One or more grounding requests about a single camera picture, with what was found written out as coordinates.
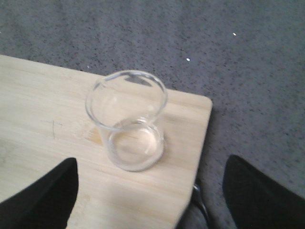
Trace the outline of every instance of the empty glass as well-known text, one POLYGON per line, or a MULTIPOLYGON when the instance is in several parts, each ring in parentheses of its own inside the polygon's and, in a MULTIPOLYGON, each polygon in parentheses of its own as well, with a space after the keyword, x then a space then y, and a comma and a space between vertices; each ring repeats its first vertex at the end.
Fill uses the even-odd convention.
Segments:
POLYGON ((124 170, 138 171, 162 156, 161 112, 166 103, 166 89, 157 77, 127 70, 97 80, 88 93, 86 111, 111 161, 124 170))

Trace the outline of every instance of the wood grain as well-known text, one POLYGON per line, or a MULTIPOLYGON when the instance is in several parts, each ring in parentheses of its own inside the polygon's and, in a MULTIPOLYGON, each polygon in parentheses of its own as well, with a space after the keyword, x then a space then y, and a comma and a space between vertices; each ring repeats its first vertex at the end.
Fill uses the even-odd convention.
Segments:
POLYGON ((84 109, 98 77, 0 55, 0 201, 73 156, 80 188, 69 229, 174 228, 190 199, 211 100, 169 90, 164 155, 126 172, 107 158, 84 109))

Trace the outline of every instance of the glass base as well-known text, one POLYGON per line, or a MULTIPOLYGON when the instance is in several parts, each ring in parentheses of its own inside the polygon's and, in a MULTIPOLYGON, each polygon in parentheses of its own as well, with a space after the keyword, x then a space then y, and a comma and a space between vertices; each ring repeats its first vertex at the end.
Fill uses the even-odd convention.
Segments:
POLYGON ((163 154, 164 138, 155 125, 145 120, 124 120, 126 131, 111 132, 108 138, 109 158, 121 169, 140 171, 153 165, 163 154))

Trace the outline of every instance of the floor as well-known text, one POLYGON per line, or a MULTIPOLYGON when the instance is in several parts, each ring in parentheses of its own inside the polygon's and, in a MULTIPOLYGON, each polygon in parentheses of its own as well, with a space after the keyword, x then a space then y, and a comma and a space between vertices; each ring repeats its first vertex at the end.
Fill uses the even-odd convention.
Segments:
MULTIPOLYGON (((140 69, 210 97, 198 176, 215 228, 234 229, 222 191, 231 154, 305 198, 304 12, 303 0, 0 0, 0 54, 140 69)), ((183 225, 205 228, 193 205, 183 225)))

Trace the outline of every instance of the wooden board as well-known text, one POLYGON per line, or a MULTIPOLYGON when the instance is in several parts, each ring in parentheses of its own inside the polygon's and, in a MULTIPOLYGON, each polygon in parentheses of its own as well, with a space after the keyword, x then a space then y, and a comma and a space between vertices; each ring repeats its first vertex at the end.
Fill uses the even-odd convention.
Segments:
POLYGON ((108 159, 85 112, 98 77, 0 55, 0 201, 72 156, 80 186, 67 228, 174 228, 190 200, 211 100, 169 90, 164 155, 126 172, 108 159))

